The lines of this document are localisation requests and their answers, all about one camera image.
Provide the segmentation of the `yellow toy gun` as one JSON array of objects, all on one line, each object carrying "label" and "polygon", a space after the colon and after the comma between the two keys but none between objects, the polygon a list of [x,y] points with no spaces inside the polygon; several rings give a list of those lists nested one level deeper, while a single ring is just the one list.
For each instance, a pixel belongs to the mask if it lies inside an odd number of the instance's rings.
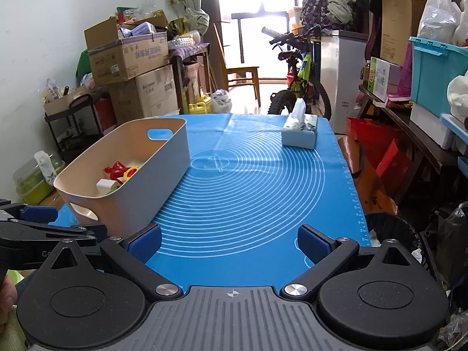
[{"label": "yellow toy gun", "polygon": [[125,170],[121,180],[123,183],[128,181],[138,170],[140,166],[131,166],[127,170]]}]

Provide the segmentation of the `floor cardboard box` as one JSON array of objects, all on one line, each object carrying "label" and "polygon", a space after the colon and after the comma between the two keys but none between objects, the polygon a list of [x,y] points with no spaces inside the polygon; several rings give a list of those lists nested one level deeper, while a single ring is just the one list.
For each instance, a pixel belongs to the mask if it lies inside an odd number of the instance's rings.
[{"label": "floor cardboard box", "polygon": [[57,191],[51,192],[40,202],[41,206],[52,206],[59,210],[64,205],[64,200]]}]

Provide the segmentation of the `blue silicone baking mat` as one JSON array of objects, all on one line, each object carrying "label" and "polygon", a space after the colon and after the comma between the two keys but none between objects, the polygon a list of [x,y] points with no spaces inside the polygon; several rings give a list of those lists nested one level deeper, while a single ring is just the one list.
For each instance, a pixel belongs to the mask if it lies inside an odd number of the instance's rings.
[{"label": "blue silicone baking mat", "polygon": [[[354,182],[327,120],[319,120],[309,150],[282,146],[284,116],[181,116],[190,166],[150,222],[161,228],[162,244],[149,268],[181,288],[281,288],[312,266],[297,245],[303,224],[369,245]],[[74,223],[65,203],[58,224]]]}]

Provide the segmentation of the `large lower cardboard box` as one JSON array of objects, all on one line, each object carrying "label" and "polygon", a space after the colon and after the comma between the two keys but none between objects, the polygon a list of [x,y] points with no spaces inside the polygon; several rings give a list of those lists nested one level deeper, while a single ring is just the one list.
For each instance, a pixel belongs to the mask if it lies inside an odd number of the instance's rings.
[{"label": "large lower cardboard box", "polygon": [[179,113],[175,80],[170,64],[108,86],[117,124],[145,117]]}]

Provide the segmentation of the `yellow oil jug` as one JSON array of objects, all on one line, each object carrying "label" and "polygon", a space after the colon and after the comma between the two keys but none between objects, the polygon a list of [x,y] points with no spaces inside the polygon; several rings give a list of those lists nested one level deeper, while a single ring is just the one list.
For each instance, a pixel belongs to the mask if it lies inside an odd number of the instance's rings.
[{"label": "yellow oil jug", "polygon": [[209,114],[213,113],[213,100],[211,94],[203,94],[198,98],[193,98],[188,105],[190,114]]}]

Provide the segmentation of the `red action figure toy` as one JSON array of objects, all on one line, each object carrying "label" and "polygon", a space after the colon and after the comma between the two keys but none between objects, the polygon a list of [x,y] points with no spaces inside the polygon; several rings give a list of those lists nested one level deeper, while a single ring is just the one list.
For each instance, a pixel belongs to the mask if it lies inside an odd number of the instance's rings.
[{"label": "red action figure toy", "polygon": [[115,162],[112,166],[107,166],[103,169],[106,176],[112,180],[116,181],[119,185],[123,184],[123,176],[128,170],[127,166],[124,166],[121,162]]}]

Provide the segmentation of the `white plastic bag floor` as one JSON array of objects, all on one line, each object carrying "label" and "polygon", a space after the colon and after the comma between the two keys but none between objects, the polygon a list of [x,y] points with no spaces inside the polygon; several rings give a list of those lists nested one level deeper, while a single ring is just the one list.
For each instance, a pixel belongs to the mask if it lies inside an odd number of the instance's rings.
[{"label": "white plastic bag floor", "polygon": [[213,113],[230,113],[233,107],[232,100],[227,90],[216,90],[211,94]]}]

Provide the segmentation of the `black metal shelf rack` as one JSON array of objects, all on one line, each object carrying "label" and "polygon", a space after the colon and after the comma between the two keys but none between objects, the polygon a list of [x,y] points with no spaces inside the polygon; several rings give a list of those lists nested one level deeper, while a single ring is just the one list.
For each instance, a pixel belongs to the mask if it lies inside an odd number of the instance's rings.
[{"label": "black metal shelf rack", "polygon": [[[48,105],[59,103],[53,101]],[[58,108],[44,106],[44,120],[48,125],[59,156],[69,163],[91,145],[117,127],[111,98],[108,92],[78,94]]]}]

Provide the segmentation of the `green black bicycle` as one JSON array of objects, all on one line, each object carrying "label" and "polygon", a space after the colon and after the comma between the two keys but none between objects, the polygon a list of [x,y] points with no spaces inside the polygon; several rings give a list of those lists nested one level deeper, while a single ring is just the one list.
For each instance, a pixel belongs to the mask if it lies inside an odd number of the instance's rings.
[{"label": "green black bicycle", "polygon": [[305,102],[306,112],[330,119],[332,106],[328,93],[321,84],[321,37],[330,31],[321,25],[307,29],[301,27],[297,33],[280,34],[267,27],[262,33],[270,36],[270,44],[276,47],[286,45],[286,51],[280,51],[279,60],[285,60],[288,66],[287,88],[271,94],[268,113],[279,115],[283,110],[293,111],[296,100]]}]

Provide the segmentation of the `green lidded food container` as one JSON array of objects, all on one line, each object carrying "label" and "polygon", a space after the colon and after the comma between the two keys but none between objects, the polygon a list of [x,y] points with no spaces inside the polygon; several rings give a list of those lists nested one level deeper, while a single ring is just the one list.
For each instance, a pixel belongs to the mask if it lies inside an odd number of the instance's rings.
[{"label": "green lidded food container", "polygon": [[32,158],[13,174],[16,193],[26,203],[38,205],[54,191],[52,185],[44,179],[37,161]]}]

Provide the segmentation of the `white refrigerator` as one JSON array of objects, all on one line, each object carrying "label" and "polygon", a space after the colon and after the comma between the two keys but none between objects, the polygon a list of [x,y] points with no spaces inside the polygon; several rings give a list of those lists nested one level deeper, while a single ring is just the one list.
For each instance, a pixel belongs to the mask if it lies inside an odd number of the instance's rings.
[{"label": "white refrigerator", "polygon": [[332,107],[329,120],[335,134],[344,135],[349,117],[357,117],[355,108],[367,36],[362,33],[332,30],[321,37],[321,84]]}]

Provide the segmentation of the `white power bank adapter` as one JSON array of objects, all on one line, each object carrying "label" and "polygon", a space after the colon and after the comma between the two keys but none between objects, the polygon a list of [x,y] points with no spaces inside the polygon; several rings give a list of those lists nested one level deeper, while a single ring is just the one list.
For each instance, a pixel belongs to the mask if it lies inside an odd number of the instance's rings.
[{"label": "white power bank adapter", "polygon": [[105,196],[120,187],[119,181],[102,178],[96,183],[96,189],[99,196]]}]

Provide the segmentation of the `beige plastic storage bin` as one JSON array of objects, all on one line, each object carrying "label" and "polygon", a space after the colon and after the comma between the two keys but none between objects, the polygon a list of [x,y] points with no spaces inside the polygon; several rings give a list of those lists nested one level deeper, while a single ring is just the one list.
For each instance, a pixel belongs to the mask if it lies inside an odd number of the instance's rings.
[{"label": "beige plastic storage bin", "polygon": [[103,224],[127,238],[150,224],[189,166],[186,120],[144,118],[89,147],[54,187],[82,225]]}]

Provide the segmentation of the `wooden chair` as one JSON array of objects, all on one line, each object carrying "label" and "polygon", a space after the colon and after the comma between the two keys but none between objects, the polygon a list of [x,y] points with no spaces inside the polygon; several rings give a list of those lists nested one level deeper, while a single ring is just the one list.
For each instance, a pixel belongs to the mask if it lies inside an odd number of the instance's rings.
[{"label": "wooden chair", "polygon": [[[216,36],[216,44],[221,52],[221,74],[222,74],[222,86],[225,90],[230,90],[237,87],[238,82],[243,82],[246,85],[253,86],[255,99],[258,103],[258,107],[261,104],[261,97],[260,97],[260,88],[259,88],[259,67],[258,66],[246,66],[241,65],[237,67],[228,67],[226,64],[226,60],[224,57],[224,48],[221,43],[221,37],[217,30],[215,24],[214,27],[214,34]],[[244,77],[233,78],[229,79],[230,75],[241,75],[244,74]]]}]

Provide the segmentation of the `open top cardboard box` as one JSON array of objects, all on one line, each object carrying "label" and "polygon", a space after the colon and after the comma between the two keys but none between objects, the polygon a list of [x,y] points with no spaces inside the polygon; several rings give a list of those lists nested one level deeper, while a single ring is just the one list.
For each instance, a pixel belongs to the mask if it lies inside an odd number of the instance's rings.
[{"label": "open top cardboard box", "polygon": [[126,82],[169,64],[167,18],[118,23],[111,17],[84,31],[94,82]]}]

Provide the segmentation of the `black waste basket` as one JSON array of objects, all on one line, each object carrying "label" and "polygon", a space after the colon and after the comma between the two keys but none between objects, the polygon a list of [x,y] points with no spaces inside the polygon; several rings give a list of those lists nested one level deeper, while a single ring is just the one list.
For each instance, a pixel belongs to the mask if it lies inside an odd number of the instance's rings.
[{"label": "black waste basket", "polygon": [[422,263],[421,239],[411,224],[399,216],[381,211],[365,214],[365,219],[371,246],[380,246],[384,240],[393,238],[401,243],[419,263]]}]

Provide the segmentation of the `teal plastic storage crate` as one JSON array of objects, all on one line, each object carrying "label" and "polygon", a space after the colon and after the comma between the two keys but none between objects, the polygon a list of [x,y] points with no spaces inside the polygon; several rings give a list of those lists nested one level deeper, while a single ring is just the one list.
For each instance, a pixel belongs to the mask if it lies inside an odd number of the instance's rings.
[{"label": "teal plastic storage crate", "polygon": [[420,37],[409,37],[409,42],[412,44],[411,99],[437,117],[450,113],[448,84],[467,72],[467,48]]}]

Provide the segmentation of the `tissue box with tissue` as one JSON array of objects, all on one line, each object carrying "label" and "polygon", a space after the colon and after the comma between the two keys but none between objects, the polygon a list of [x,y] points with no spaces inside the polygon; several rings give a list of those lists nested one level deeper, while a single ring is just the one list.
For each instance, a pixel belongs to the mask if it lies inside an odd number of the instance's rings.
[{"label": "tissue box with tissue", "polygon": [[315,149],[318,116],[305,111],[304,99],[297,99],[292,113],[289,114],[282,127],[282,146]]}]

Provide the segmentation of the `red gift bags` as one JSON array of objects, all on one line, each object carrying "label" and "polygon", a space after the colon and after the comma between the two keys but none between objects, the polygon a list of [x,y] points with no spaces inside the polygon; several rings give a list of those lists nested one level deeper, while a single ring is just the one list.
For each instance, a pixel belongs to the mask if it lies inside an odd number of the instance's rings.
[{"label": "red gift bags", "polygon": [[411,144],[398,128],[370,119],[348,118],[346,135],[338,140],[351,172],[362,209],[398,214],[394,197],[411,176]]}]

